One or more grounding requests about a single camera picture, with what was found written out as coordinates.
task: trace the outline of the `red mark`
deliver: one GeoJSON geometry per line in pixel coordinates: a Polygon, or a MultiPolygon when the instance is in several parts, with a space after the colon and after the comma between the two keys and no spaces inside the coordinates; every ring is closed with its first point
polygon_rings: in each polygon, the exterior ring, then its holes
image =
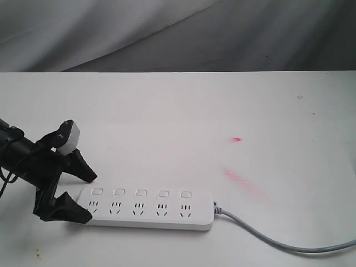
{"type": "Polygon", "coordinates": [[[240,141],[242,141],[242,138],[233,137],[233,138],[231,138],[231,141],[232,142],[240,142],[240,141]]]}
{"type": "Polygon", "coordinates": [[[257,189],[253,183],[249,182],[246,179],[243,179],[238,174],[234,173],[232,170],[230,170],[226,167],[223,167],[222,169],[224,171],[224,175],[227,178],[229,178],[229,180],[237,183],[238,185],[240,185],[241,187],[246,189],[249,193],[257,196],[258,198],[263,197],[264,200],[267,200],[267,197],[265,196],[265,194],[263,194],[259,189],[257,189]]]}

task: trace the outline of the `white power strip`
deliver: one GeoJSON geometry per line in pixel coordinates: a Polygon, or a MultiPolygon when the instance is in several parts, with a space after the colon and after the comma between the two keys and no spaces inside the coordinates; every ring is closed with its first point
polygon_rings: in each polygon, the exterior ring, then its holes
{"type": "Polygon", "coordinates": [[[214,221],[212,196],[200,190],[88,186],[77,203],[90,225],[205,231],[214,221]]]}

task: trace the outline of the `black cable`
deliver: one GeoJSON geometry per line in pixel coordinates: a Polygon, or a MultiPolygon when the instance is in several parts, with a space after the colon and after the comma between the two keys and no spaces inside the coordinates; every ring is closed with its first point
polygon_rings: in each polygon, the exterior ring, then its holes
{"type": "Polygon", "coordinates": [[[234,214],[232,214],[226,210],[223,210],[219,207],[215,207],[215,214],[226,215],[227,217],[233,219],[239,226],[241,226],[243,229],[248,231],[250,234],[254,235],[261,241],[265,242],[266,244],[273,246],[275,248],[279,248],[279,249],[284,249],[284,250],[289,250],[289,251],[299,252],[299,253],[325,253],[325,252],[331,252],[331,251],[336,251],[336,250],[340,250],[340,249],[346,249],[346,248],[356,245],[356,240],[352,240],[350,242],[346,242],[346,243],[339,244],[339,245],[325,246],[323,248],[312,248],[312,249],[299,248],[297,246],[285,245],[283,243],[275,241],[275,240],[265,236],[264,234],[258,232],[252,226],[250,226],[247,223],[245,223],[244,221],[242,221],[242,219],[238,218],[237,216],[235,216],[234,214]]]}

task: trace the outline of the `power cord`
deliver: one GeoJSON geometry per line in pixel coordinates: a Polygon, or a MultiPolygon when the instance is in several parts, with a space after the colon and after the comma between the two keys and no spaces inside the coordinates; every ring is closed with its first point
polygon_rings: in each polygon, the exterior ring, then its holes
{"type": "Polygon", "coordinates": [[[222,214],[222,215],[225,215],[225,216],[233,219],[236,222],[236,224],[241,226],[243,229],[245,229],[250,234],[254,235],[261,241],[265,242],[266,244],[273,246],[275,248],[279,248],[279,249],[289,250],[289,251],[298,252],[298,253],[325,253],[325,252],[331,252],[331,251],[336,251],[336,250],[340,250],[340,249],[346,249],[346,248],[356,245],[356,240],[352,240],[350,242],[346,242],[346,243],[335,245],[335,246],[326,246],[323,248],[315,248],[315,249],[299,248],[297,246],[289,246],[289,245],[280,243],[278,241],[275,241],[275,240],[265,236],[264,234],[258,232],[252,226],[250,226],[247,223],[245,223],[244,221],[242,221],[242,219],[240,219],[237,216],[235,216],[234,214],[218,207],[216,205],[216,202],[214,203],[214,214],[216,214],[216,215],[222,214]]]}

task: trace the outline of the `white tabletop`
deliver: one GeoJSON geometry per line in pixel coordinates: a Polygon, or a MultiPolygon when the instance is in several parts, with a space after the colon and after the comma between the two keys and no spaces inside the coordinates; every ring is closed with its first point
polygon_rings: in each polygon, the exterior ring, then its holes
{"type": "MultiPolygon", "coordinates": [[[[66,119],[96,183],[201,188],[267,236],[356,238],[356,72],[1,73],[1,118],[36,141],[66,119]]],[[[63,175],[57,194],[85,183],[63,175]]],[[[297,256],[222,218],[208,232],[42,222],[34,187],[0,199],[1,266],[354,266],[297,256]]]]}

